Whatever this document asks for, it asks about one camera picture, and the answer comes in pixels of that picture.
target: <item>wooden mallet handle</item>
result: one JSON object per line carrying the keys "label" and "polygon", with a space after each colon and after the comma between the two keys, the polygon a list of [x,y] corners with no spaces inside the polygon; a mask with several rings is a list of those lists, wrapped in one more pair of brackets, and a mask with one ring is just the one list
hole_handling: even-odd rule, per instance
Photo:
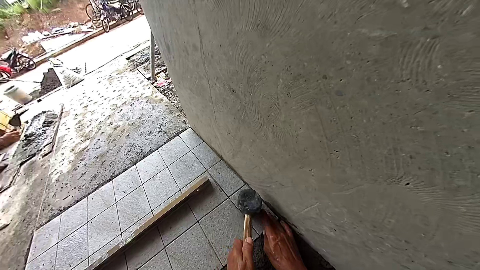
{"label": "wooden mallet handle", "polygon": [[245,222],[243,223],[243,240],[252,236],[252,217],[245,215]]}

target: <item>road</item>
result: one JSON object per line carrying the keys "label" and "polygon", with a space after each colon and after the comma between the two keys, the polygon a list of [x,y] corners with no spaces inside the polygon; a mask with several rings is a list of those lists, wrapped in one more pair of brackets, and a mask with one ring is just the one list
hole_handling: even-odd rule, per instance
{"label": "road", "polygon": [[[133,21],[118,26],[108,33],[101,34],[56,58],[60,59],[67,67],[80,66],[84,72],[86,69],[89,73],[149,39],[150,26],[145,16],[138,16]],[[51,65],[46,62],[16,79],[23,81],[41,81],[43,79],[43,73],[47,72],[50,67]],[[39,86],[38,83],[9,82],[0,85],[0,91],[3,92],[13,84],[27,93],[32,92],[35,87]],[[11,102],[10,99],[4,95],[0,95],[0,100],[3,100],[0,108],[11,109],[12,106],[15,106],[15,103]]]}

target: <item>worker's hand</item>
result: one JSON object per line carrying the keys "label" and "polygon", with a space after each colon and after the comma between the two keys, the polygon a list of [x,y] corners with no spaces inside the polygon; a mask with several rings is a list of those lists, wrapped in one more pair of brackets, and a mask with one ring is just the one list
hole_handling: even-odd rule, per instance
{"label": "worker's hand", "polygon": [[14,142],[18,142],[20,140],[20,131],[11,131],[5,133],[1,138],[1,144],[5,147],[11,145]]}
{"label": "worker's hand", "polygon": [[293,238],[292,230],[285,223],[278,223],[263,212],[264,251],[276,270],[306,270]]}
{"label": "worker's hand", "polygon": [[233,248],[228,254],[227,270],[255,270],[251,237],[247,237],[245,241],[233,240]]}

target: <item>motorcycle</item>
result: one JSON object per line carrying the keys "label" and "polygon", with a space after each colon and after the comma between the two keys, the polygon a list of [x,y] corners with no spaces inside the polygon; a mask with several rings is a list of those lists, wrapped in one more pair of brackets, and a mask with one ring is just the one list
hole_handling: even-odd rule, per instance
{"label": "motorcycle", "polygon": [[126,1],[101,0],[100,3],[102,6],[100,20],[102,21],[102,28],[105,32],[110,31],[110,21],[119,21],[121,19],[127,21],[133,20],[133,11]]}
{"label": "motorcycle", "polygon": [[28,54],[13,48],[0,58],[0,83],[8,82],[12,76],[24,69],[32,70],[34,68],[36,68],[36,63]]}

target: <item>dirt ground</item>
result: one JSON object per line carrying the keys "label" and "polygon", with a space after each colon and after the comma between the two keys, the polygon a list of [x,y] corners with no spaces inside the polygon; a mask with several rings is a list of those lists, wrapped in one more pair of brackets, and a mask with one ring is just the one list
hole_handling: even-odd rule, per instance
{"label": "dirt ground", "polygon": [[9,47],[20,48],[24,45],[21,38],[28,32],[49,31],[55,27],[68,25],[70,22],[87,22],[85,6],[88,0],[61,0],[49,13],[34,12],[9,19],[0,34],[0,53]]}
{"label": "dirt ground", "polygon": [[[134,54],[133,56],[128,58],[128,61],[132,62],[132,65],[134,67],[137,67],[138,70],[145,75],[147,78],[150,76],[150,46],[145,48],[144,50]],[[160,50],[158,49],[158,46],[155,45],[155,72],[156,74],[159,73],[160,71],[163,71],[159,75],[157,75],[157,80],[161,78],[162,75],[165,76],[166,80],[171,79],[170,75],[168,74],[168,69],[167,66],[165,65],[165,62],[162,59],[162,56],[160,54]],[[173,82],[168,83],[167,85],[164,86],[156,86],[154,84],[154,87],[162,93],[177,109],[182,114],[185,114],[183,112],[183,109],[180,104],[180,99],[179,96],[177,95],[177,91],[175,90],[175,86],[173,85]]]}

